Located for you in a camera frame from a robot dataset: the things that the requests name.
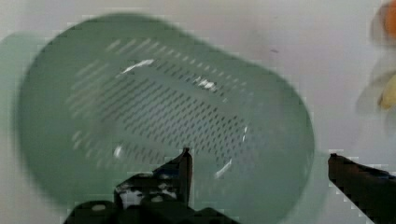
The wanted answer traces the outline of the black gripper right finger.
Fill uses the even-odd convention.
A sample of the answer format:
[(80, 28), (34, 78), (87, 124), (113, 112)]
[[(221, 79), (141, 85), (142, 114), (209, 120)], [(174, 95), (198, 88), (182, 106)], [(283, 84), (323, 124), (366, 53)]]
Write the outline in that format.
[(332, 153), (328, 177), (374, 224), (395, 224), (394, 175)]

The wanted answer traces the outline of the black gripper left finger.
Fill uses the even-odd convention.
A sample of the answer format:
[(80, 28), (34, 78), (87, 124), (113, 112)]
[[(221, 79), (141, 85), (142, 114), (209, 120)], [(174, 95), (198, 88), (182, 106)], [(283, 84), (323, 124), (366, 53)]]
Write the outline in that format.
[(114, 203), (126, 209), (143, 202), (177, 201), (189, 203), (192, 182), (191, 149), (182, 152), (148, 173), (132, 175), (114, 189)]

